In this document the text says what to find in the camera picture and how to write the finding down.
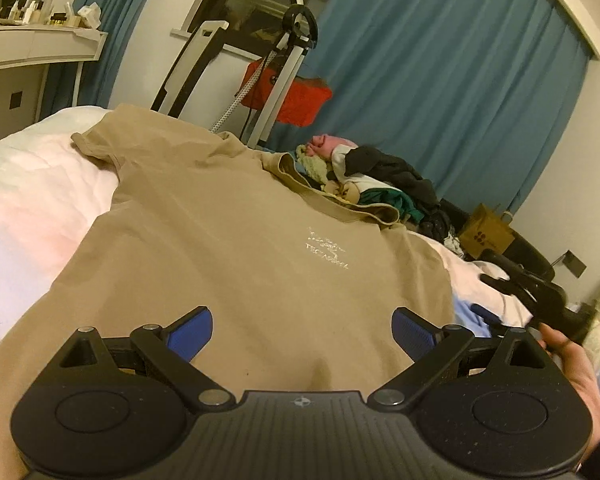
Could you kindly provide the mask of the person's right hand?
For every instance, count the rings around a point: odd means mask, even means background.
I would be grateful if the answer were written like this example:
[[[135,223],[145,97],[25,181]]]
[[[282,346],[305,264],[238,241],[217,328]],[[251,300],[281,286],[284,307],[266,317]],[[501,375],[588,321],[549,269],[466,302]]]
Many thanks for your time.
[[[559,330],[541,323],[539,325],[541,334],[540,345],[552,356],[556,354],[562,360],[562,372],[577,391],[578,395],[591,414],[593,429],[590,442],[584,453],[588,458],[600,444],[600,388],[597,378],[585,350],[571,341]]]

